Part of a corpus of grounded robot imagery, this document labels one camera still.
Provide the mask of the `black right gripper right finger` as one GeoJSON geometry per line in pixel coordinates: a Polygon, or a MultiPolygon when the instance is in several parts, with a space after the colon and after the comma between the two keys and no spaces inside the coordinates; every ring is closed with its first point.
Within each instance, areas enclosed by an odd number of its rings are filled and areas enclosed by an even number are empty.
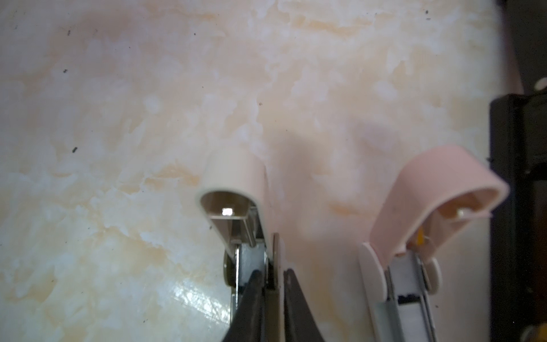
{"type": "Polygon", "coordinates": [[[287,342],[324,342],[293,269],[283,272],[284,328],[287,342]]]}

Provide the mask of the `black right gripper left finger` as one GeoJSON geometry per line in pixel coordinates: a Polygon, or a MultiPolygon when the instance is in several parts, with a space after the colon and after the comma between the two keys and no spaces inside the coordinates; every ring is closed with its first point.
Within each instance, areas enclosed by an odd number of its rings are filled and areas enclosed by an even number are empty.
{"type": "Polygon", "coordinates": [[[223,342],[260,342],[263,337],[264,275],[252,272],[239,302],[235,317],[223,342]]]}

